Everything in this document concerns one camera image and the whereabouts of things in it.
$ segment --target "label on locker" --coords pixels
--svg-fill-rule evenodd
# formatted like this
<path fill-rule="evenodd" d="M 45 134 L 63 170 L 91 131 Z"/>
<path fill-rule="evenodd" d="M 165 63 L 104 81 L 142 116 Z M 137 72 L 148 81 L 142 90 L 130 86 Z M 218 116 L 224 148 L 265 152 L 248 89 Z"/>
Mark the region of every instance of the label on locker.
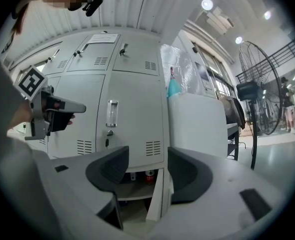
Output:
<path fill-rule="evenodd" d="M 118 34 L 94 34 L 87 44 L 113 44 L 118 38 Z"/>

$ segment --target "ceiling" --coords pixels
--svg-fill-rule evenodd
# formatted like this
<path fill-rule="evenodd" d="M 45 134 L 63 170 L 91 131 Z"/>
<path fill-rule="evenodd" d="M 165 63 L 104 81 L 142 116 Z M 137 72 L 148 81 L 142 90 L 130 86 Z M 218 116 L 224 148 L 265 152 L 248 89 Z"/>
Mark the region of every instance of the ceiling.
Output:
<path fill-rule="evenodd" d="M 36 46 L 63 34 L 95 27 L 127 27 L 159 34 L 173 42 L 198 0 L 104 0 L 86 17 L 82 9 L 68 11 L 41 2 L 29 4 L 22 34 L 15 36 L 7 60 L 16 61 Z"/>
<path fill-rule="evenodd" d="M 277 0 L 212 0 L 213 10 L 219 7 L 222 13 L 228 16 L 234 24 L 224 35 L 219 34 L 209 23 L 207 23 L 207 12 L 198 19 L 202 10 L 201 3 L 189 16 L 189 20 L 195 22 L 207 33 L 209 33 L 232 58 L 238 55 L 239 45 L 235 43 L 237 37 L 254 42 L 264 36 L 266 32 L 276 26 L 283 26 L 289 22 Z M 264 19 L 264 13 L 270 11 L 272 16 L 269 20 Z"/>

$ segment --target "plastic bag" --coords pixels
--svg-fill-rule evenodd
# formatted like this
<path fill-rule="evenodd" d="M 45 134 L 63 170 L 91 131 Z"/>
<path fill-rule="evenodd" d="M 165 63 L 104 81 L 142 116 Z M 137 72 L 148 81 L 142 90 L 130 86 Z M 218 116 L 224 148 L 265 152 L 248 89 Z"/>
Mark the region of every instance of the plastic bag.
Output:
<path fill-rule="evenodd" d="M 173 75 L 183 93 L 202 95 L 201 78 L 188 53 L 167 44 L 163 44 L 160 50 L 166 89 L 169 88 L 173 67 Z"/>

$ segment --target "locker door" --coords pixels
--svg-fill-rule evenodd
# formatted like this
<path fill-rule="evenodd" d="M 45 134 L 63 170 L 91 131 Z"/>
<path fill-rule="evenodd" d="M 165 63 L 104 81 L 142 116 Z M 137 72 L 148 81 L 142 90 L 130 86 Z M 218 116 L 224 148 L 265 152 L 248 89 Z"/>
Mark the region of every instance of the locker door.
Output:
<path fill-rule="evenodd" d="M 88 43 L 81 48 L 81 54 L 73 58 L 67 71 L 104 70 L 108 69 L 111 56 L 119 40 L 114 43 Z"/>
<path fill-rule="evenodd" d="M 52 78 L 49 78 L 47 81 L 49 86 L 53 86 L 54 93 L 56 91 L 60 78 L 61 77 L 52 77 Z M 25 136 L 31 136 L 30 123 L 26 123 Z M 27 140 L 26 142 L 30 144 L 31 146 L 33 146 L 34 148 L 36 148 L 37 150 L 42 150 L 45 153 L 48 153 L 49 137 L 46 136 L 44 139 L 38 139 L 38 140 Z"/>
<path fill-rule="evenodd" d="M 108 101 L 117 102 L 116 127 L 107 127 L 107 117 L 97 121 L 97 150 L 129 146 L 129 167 L 155 164 L 164 160 L 163 119 L 160 80 L 124 72 L 113 72 L 108 86 Z"/>
<path fill-rule="evenodd" d="M 158 43 L 144 36 L 122 35 L 122 44 L 127 44 L 123 56 L 117 56 L 114 71 L 137 72 L 159 75 Z"/>
<path fill-rule="evenodd" d="M 44 75 L 61 73 L 66 68 L 73 54 L 79 49 L 87 34 L 75 34 L 64 40 L 58 47 L 59 52 L 49 60 L 42 70 Z"/>
<path fill-rule="evenodd" d="M 97 115 L 104 75 L 64 75 L 55 95 L 86 105 L 86 112 L 75 114 L 73 124 L 63 131 L 52 132 L 48 155 L 54 158 L 74 157 L 95 152 Z"/>

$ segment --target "white cabinet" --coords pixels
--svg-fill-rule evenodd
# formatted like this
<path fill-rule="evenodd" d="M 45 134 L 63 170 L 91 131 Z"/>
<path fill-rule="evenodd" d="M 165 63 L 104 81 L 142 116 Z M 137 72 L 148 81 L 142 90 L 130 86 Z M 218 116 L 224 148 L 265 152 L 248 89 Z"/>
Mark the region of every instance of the white cabinet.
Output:
<path fill-rule="evenodd" d="M 81 53 L 73 57 L 67 71 L 106 71 L 119 37 L 114 43 L 85 43 L 80 49 Z"/>
<path fill-rule="evenodd" d="M 105 97 L 105 114 L 100 113 L 97 124 L 96 149 L 105 149 L 109 138 L 109 148 L 129 146 L 129 167 L 138 167 L 164 160 L 163 156 L 163 116 L 161 103 L 161 83 L 157 77 L 129 73 L 112 72 Z M 116 127 L 107 127 L 109 117 L 108 101 L 117 102 Z M 113 136 L 107 137 L 109 130 Z"/>
<path fill-rule="evenodd" d="M 153 38 L 139 35 L 125 34 L 121 38 L 121 48 L 124 44 L 125 53 L 117 56 L 113 70 L 158 76 L 158 42 Z"/>
<path fill-rule="evenodd" d="M 96 151 L 96 127 L 104 75 L 64 75 L 55 96 L 86 105 L 85 113 L 75 114 L 73 124 L 65 130 L 52 132 L 48 155 L 54 158 L 73 157 Z"/>
<path fill-rule="evenodd" d="M 47 80 L 47 84 L 54 88 L 54 94 L 56 93 L 56 89 L 57 89 L 58 83 L 60 81 L 60 78 L 61 78 L 60 76 L 57 76 L 57 77 L 49 78 Z"/>
<path fill-rule="evenodd" d="M 55 57 L 49 60 L 42 70 L 44 75 L 50 75 L 55 73 L 62 73 L 68 65 L 73 54 L 78 50 L 82 43 L 86 39 L 88 34 L 75 34 L 69 36 L 58 47 L 59 51 Z"/>

